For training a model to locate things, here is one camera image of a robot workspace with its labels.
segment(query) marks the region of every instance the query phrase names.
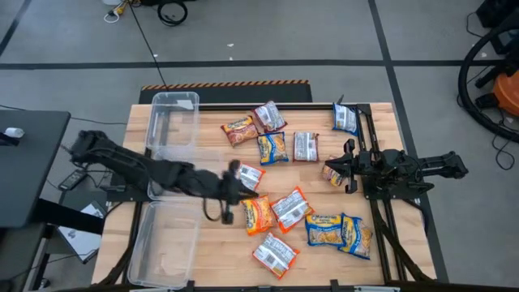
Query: wooden table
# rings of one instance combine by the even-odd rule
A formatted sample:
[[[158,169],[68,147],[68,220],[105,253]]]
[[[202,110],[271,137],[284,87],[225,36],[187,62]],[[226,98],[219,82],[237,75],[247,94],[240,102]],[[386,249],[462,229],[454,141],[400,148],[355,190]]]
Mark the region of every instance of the wooden table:
[[[371,104],[371,109],[380,148],[401,149],[401,137],[392,105],[374,103]],[[136,152],[144,152],[144,137],[150,112],[150,105],[132,106],[124,147]],[[365,224],[372,228],[371,210],[368,201],[362,195],[361,183],[358,192],[347,195],[344,193],[344,187],[332,187],[329,182],[321,178],[323,161],[330,155],[340,156],[343,143],[353,137],[343,131],[330,130],[332,128],[331,106],[330,110],[283,110],[281,112],[289,123],[283,131],[286,133],[285,142],[290,162],[262,167],[267,173],[259,185],[259,193],[268,193],[270,200],[276,200],[288,195],[295,186],[300,186],[317,214],[344,212],[350,216],[363,218]],[[255,140],[231,148],[224,132],[219,128],[220,125],[245,115],[247,115],[245,110],[200,111],[198,146],[220,151],[225,161],[236,158],[249,165],[260,166],[260,153]],[[294,131],[314,131],[320,134],[321,162],[292,162]],[[123,253],[129,239],[134,206],[134,203],[125,203],[107,218],[92,283],[104,278]],[[401,245],[425,274],[435,277],[420,212],[400,200],[394,200],[392,208]],[[382,204],[380,204],[380,211],[384,216]],[[265,234],[247,236],[245,214],[241,206],[234,208],[233,225],[222,225],[220,222],[203,219],[191,277],[195,285],[329,286],[331,279],[337,279],[340,285],[384,283],[374,238],[371,240],[371,260],[362,260],[341,253],[334,247],[309,247],[302,221],[288,234],[281,234],[278,227],[270,230],[301,251],[295,265],[280,281],[252,257],[251,253],[264,240]],[[386,246],[392,278],[397,279],[392,249],[387,242]]]

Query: snack bag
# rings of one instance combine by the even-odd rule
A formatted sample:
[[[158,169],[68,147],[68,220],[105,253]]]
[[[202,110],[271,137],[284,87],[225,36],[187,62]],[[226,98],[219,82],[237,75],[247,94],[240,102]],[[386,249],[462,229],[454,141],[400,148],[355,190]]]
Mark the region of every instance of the snack bag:
[[[268,133],[258,136],[259,152],[261,154],[261,165],[271,165],[278,161],[288,161],[286,154],[285,132]]]
[[[252,112],[258,118],[259,124],[265,130],[265,133],[278,131],[282,127],[288,125],[279,113],[279,110],[277,110],[274,101],[269,101],[266,104],[253,109]]]
[[[264,232],[274,226],[274,215],[266,195],[252,200],[243,200],[242,204],[245,207],[247,233],[249,235]]]
[[[290,195],[270,203],[270,206],[283,234],[294,228],[306,215],[315,212],[299,187],[295,187]]]
[[[308,245],[331,245],[343,247],[345,241],[341,236],[342,215],[308,215],[305,227],[308,233]]]
[[[257,169],[250,165],[241,164],[240,165],[240,180],[243,185],[250,190],[255,191],[258,185],[260,184],[261,177],[266,173],[265,170]]]
[[[252,255],[268,268],[270,272],[274,273],[278,279],[281,279],[294,264],[295,256],[298,253],[297,249],[289,247],[289,245],[269,232],[265,241],[256,248]]]
[[[357,135],[357,116],[355,112],[345,105],[334,103],[332,130],[347,131],[351,135]]]
[[[294,161],[319,161],[317,133],[294,132]]]
[[[335,159],[337,157],[330,156],[328,159]],[[322,170],[323,178],[329,181],[332,186],[339,187],[342,184],[342,181],[344,180],[344,177],[342,177],[338,172],[335,170],[332,170],[331,168],[327,167],[326,165],[323,165]]]
[[[258,136],[258,129],[256,129],[256,125],[254,121],[252,121],[251,116],[240,118],[238,121],[228,123],[227,125],[222,125],[221,129],[225,132],[227,139],[229,139],[233,147]]]
[[[373,232],[359,217],[348,217],[342,213],[342,238],[345,241],[339,251],[347,252],[361,259],[370,259],[370,244]]]

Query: transparent storage bin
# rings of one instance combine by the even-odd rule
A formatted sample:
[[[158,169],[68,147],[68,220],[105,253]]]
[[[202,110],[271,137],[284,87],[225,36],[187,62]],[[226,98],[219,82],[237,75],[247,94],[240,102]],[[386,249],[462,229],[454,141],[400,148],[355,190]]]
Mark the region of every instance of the transparent storage bin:
[[[159,92],[153,97],[146,147],[194,148],[199,131],[199,96],[195,92]]]
[[[128,270],[135,285],[180,290],[191,278],[201,207],[192,202],[152,202],[144,212]]]
[[[190,162],[195,165],[196,170],[209,170],[218,176],[221,176],[228,167],[221,152],[202,148],[160,148],[153,153],[152,159]],[[189,200],[192,198],[183,193],[165,191],[155,182],[148,184],[148,196],[152,200]]]

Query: yellow black caution stripe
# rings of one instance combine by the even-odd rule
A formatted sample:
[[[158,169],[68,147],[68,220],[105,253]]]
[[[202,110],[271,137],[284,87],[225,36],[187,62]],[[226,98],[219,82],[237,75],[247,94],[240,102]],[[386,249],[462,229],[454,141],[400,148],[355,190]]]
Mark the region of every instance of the yellow black caution stripe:
[[[267,80],[267,81],[242,81],[242,82],[216,82],[216,83],[196,83],[196,84],[171,84],[168,89],[189,89],[189,88],[215,88],[215,87],[235,87],[251,85],[278,85],[278,84],[308,84],[308,80]],[[142,90],[165,90],[165,85],[145,85]]]

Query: concrete floor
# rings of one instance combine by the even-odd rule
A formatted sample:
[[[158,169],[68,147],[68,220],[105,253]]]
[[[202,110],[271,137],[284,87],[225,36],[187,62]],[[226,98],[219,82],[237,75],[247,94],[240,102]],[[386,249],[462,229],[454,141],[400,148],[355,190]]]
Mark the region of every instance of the concrete floor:
[[[465,32],[465,17],[481,0],[375,0],[392,60],[462,60],[478,38]],[[167,28],[147,7],[135,9],[159,61],[383,60],[366,0],[197,0],[185,24]],[[0,0],[0,36],[22,2]],[[131,12],[116,24],[101,1],[32,0],[2,64],[150,62]],[[470,27],[484,33],[477,18]],[[496,58],[492,48],[482,51]],[[419,156],[458,152],[470,170],[462,183],[432,180],[433,212],[448,278],[455,283],[519,286],[518,168],[494,161],[492,134],[456,106],[458,67],[395,67],[397,86]],[[308,79],[314,101],[393,102],[386,68],[379,66],[171,67],[170,84],[263,79]],[[159,84],[157,71],[135,69],[0,70],[3,105],[68,110],[80,118],[125,122],[139,89]],[[100,129],[120,143],[124,127],[71,121],[64,143],[81,129]],[[508,151],[519,153],[516,144]],[[59,183],[74,166],[60,152],[49,179]],[[45,186],[42,196],[57,200]],[[87,286],[94,260],[50,264],[53,289]]]

